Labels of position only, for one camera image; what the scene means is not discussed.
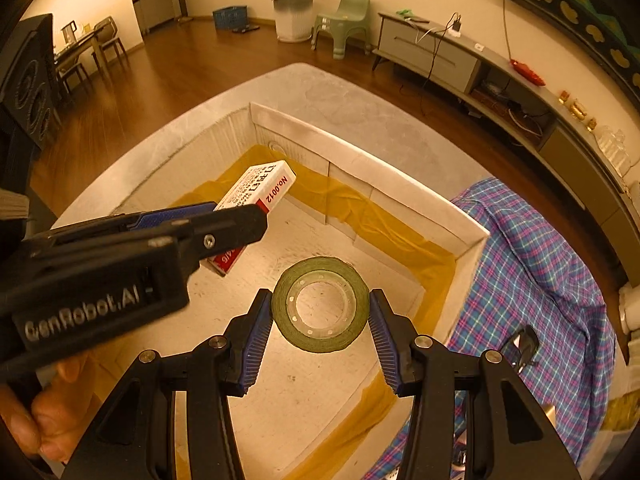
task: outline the human hand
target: human hand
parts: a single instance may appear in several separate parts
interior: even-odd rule
[[[5,384],[0,415],[27,455],[66,462],[100,408],[94,395],[95,363],[87,352],[56,364],[56,375],[27,410]]]

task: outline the green plastic chair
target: green plastic chair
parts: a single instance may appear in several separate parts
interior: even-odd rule
[[[344,59],[347,38],[364,32],[365,53],[370,50],[369,6],[371,0],[340,0],[338,10],[331,14],[318,14],[311,39],[311,50],[316,49],[318,32],[324,30],[334,38],[334,59]]]

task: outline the white flower pot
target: white flower pot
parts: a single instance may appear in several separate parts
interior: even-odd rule
[[[311,38],[314,26],[314,0],[274,0],[278,40],[299,43]]]

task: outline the screw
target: screw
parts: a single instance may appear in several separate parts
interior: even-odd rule
[[[419,348],[431,348],[431,345],[433,345],[433,339],[428,335],[419,335],[415,338],[414,343]]]
[[[140,362],[144,364],[150,363],[155,358],[156,358],[156,353],[153,350],[145,350],[138,356],[138,359],[140,360]]]
[[[484,358],[493,364],[498,364],[502,361],[502,354],[497,350],[489,350],[486,354],[484,354]]]
[[[174,241],[171,236],[159,236],[158,238],[151,238],[148,241],[149,247],[164,247]]]
[[[212,249],[216,244],[216,239],[213,237],[213,235],[205,235],[203,243],[207,249]]]
[[[215,335],[209,339],[209,346],[211,348],[224,348],[226,346],[226,337],[223,335]]]

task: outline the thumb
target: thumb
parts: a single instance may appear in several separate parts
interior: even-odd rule
[[[28,410],[6,384],[0,384],[0,416],[22,452],[38,454],[40,431]]]

